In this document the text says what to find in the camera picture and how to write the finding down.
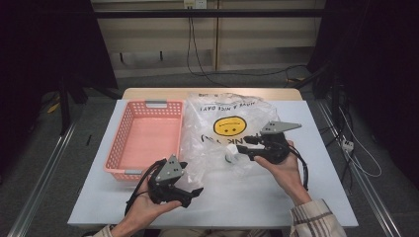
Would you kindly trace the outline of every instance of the hand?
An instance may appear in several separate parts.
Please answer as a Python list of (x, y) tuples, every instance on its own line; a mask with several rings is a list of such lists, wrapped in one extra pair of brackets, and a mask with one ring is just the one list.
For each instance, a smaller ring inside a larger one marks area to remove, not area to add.
[[(148, 177), (144, 180), (138, 193), (148, 191)], [(181, 206), (178, 200), (164, 204), (154, 203), (148, 193), (141, 194), (132, 204), (124, 219), (111, 231), (114, 237), (128, 237), (140, 229), (146, 228), (159, 215)]]
[(301, 177), (298, 170), (298, 161), (294, 154), (289, 156), (280, 164), (275, 165), (261, 156), (256, 156), (255, 161), (266, 168), (274, 176), (277, 183), (290, 196), (295, 205), (300, 205), (311, 201), (311, 197), (302, 186)]

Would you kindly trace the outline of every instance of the basket handle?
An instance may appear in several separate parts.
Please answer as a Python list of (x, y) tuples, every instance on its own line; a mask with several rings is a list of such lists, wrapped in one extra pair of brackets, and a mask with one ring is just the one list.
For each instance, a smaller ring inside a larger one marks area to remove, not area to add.
[(148, 108), (167, 108), (166, 100), (145, 100), (145, 105)]

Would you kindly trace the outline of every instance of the plastic bag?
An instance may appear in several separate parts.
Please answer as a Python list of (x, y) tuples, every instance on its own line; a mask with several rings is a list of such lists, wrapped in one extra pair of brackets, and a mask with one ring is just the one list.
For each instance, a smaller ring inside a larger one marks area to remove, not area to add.
[(229, 169), (237, 176), (246, 175), (251, 161), (231, 147), (246, 145), (243, 137), (258, 134), (271, 120), (279, 120), (277, 110), (261, 98), (191, 93), (185, 103), (180, 147), (182, 160), (188, 162), (189, 184), (202, 187), (209, 170)]

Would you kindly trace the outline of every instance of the left hand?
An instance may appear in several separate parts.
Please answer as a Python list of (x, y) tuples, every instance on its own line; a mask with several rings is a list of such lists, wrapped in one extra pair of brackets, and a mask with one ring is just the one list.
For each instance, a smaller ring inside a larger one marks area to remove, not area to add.
[[(138, 193), (148, 191), (148, 177), (144, 180)], [(140, 229), (146, 228), (159, 215), (181, 206), (178, 200), (163, 204), (154, 203), (148, 193), (138, 196), (124, 219), (111, 231), (114, 237), (128, 237)]]

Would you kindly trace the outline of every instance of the striped sleeve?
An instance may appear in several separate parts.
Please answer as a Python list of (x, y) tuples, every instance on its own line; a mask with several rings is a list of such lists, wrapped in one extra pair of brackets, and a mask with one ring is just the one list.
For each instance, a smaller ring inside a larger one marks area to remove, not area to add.
[(110, 225), (105, 226), (98, 233), (96, 233), (93, 237), (113, 237), (111, 234)]
[(298, 205), (291, 210), (292, 237), (346, 236), (345, 231), (323, 199)]

